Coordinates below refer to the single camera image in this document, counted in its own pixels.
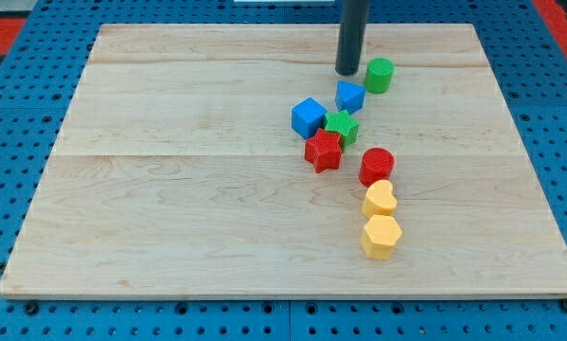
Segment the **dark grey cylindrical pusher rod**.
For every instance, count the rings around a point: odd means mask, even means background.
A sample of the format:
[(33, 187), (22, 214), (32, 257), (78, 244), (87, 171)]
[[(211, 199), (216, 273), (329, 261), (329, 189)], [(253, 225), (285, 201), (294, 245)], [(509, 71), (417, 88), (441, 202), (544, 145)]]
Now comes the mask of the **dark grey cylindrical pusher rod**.
[(341, 76), (358, 72), (370, 0), (344, 0), (340, 20), (335, 71)]

